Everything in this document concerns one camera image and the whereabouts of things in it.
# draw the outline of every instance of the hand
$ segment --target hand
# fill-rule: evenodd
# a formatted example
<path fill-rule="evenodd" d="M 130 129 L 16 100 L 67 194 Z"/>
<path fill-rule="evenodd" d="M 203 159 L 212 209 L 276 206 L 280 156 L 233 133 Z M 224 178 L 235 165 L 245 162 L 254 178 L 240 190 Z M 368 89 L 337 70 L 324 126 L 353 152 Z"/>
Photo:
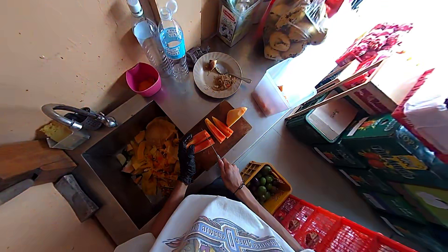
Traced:
<path fill-rule="evenodd" d="M 181 165 L 181 173 L 177 180 L 182 181 L 185 185 L 193 183 L 193 176 L 196 173 L 196 162 L 194 161 L 194 144 L 187 148 L 187 143 L 193 138 L 193 135 L 187 134 L 179 142 L 179 164 Z"/>
<path fill-rule="evenodd" d="M 235 193 L 243 183 L 240 170 L 236 165 L 231 165 L 225 158 L 218 160 L 218 166 L 221 169 L 221 178 L 225 187 Z"/>

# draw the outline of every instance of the person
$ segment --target person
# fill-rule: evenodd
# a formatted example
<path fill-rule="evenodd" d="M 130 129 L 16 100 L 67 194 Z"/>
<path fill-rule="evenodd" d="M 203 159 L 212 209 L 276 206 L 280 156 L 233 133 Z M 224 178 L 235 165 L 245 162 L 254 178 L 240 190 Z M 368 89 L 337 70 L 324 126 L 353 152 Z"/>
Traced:
<path fill-rule="evenodd" d="M 194 145 L 186 147 L 191 138 L 188 134 L 179 142 L 180 175 L 150 233 L 119 245 L 115 252 L 302 251 L 291 234 L 244 186 L 236 165 L 225 158 L 218 160 L 220 180 L 235 200 L 212 195 L 184 198 L 196 173 Z"/>

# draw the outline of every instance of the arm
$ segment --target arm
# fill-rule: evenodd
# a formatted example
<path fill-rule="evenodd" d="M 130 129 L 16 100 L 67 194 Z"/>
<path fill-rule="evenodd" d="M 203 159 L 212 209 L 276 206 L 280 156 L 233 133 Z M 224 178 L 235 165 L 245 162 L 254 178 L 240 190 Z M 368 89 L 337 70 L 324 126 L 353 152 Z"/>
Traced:
<path fill-rule="evenodd" d="M 159 236 L 172 213 L 184 199 L 188 185 L 193 182 L 193 176 L 196 173 L 194 144 L 187 148 L 187 143 L 192 139 L 192 137 L 193 136 L 191 134 L 185 135 L 179 142 L 179 152 L 177 156 L 179 158 L 181 172 L 177 177 L 177 181 L 171 195 L 169 196 L 167 202 L 165 202 L 165 205 L 160 210 L 157 218 L 150 228 L 150 233 L 152 233 L 155 238 Z"/>
<path fill-rule="evenodd" d="M 169 196 L 167 202 L 165 202 L 164 207 L 162 207 L 159 214 L 157 215 L 157 218 L 155 219 L 154 223 L 151 226 L 150 233 L 153 234 L 155 238 L 159 236 L 160 232 L 164 228 L 165 224 L 171 217 L 174 210 L 176 210 L 176 208 L 184 199 L 187 187 L 188 186 L 185 185 L 183 182 L 179 180 L 176 181 L 176 185 L 174 186 L 171 195 Z"/>
<path fill-rule="evenodd" d="M 236 165 L 230 164 L 225 158 L 218 161 L 221 169 L 221 177 L 224 185 L 231 192 L 237 191 L 238 187 L 243 183 L 240 170 Z M 272 216 L 260 203 L 255 199 L 252 193 L 243 186 L 235 193 L 236 197 L 241 200 L 250 210 L 268 224 L 280 237 L 285 240 L 294 251 L 303 250 L 299 243 L 291 236 L 291 234 Z"/>

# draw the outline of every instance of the pink cup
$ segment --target pink cup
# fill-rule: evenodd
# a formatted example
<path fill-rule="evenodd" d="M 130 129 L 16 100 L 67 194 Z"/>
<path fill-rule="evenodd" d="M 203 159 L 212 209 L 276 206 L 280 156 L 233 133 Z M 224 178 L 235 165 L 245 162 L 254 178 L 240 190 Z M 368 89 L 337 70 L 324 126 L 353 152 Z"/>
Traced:
<path fill-rule="evenodd" d="M 138 91 L 138 85 L 142 81 L 148 80 L 150 77 L 156 79 L 154 85 L 146 90 Z M 133 68 L 126 71 L 126 82 L 132 91 L 143 97 L 153 96 L 162 87 L 159 72 L 157 72 L 153 66 L 142 62 L 137 63 Z"/>

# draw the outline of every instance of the black glove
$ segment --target black glove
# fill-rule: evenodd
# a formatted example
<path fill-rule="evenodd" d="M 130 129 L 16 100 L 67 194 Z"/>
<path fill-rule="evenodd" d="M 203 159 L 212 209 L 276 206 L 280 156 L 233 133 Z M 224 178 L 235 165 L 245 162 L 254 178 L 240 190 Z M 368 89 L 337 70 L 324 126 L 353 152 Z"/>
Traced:
<path fill-rule="evenodd" d="M 181 165 L 181 174 L 177 180 L 182 181 L 185 185 L 193 182 L 193 176 L 196 173 L 196 162 L 194 161 L 194 144 L 187 148 L 187 143 L 193 138 L 193 135 L 187 134 L 179 142 L 179 164 Z"/>

